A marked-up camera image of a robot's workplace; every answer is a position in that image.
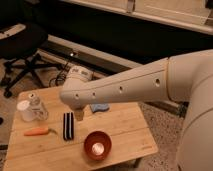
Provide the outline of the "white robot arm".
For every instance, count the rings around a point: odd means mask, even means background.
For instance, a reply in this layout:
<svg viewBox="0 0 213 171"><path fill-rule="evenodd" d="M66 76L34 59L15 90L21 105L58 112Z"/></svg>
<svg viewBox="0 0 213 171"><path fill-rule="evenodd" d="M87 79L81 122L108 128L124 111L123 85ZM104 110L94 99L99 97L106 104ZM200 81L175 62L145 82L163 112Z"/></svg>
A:
<svg viewBox="0 0 213 171"><path fill-rule="evenodd" d="M97 103L187 102L177 166L213 171L213 49L166 57L95 81L89 70L74 66L60 99L75 112Z"/></svg>

